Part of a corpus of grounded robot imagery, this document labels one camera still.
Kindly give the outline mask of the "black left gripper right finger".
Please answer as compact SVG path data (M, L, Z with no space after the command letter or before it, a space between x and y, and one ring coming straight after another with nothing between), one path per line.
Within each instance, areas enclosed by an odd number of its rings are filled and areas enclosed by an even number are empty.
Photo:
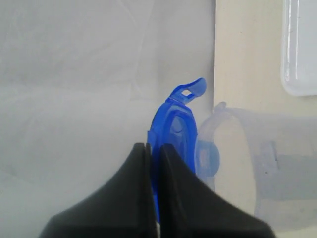
M271 227L210 190L171 144L160 148L160 235L163 238L273 238Z

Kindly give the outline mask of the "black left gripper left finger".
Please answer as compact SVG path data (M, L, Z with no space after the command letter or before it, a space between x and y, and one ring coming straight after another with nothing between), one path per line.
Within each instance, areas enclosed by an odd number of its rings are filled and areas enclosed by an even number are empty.
M156 238L151 150L134 144L113 177L78 204L54 215L42 238Z

